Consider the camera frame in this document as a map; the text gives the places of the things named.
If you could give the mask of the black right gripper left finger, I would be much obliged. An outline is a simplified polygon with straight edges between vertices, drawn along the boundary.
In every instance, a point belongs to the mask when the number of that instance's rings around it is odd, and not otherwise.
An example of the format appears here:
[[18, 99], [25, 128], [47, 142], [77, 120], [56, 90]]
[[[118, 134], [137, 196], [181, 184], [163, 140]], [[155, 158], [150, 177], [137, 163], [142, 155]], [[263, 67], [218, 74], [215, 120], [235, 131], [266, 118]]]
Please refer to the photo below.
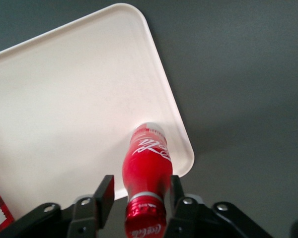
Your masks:
[[44, 203], [0, 232], [0, 238], [97, 238], [114, 203], [114, 176], [106, 175], [92, 195], [66, 209]]

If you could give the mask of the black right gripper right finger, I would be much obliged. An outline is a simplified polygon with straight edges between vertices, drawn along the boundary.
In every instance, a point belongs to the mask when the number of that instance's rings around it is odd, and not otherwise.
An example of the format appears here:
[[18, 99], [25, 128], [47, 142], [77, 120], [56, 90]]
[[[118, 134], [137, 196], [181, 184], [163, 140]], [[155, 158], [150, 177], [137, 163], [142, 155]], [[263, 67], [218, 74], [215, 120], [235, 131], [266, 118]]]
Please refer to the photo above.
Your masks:
[[172, 216], [166, 238], [270, 238], [271, 235], [229, 202], [207, 207], [199, 196], [185, 194], [179, 176], [170, 179]]

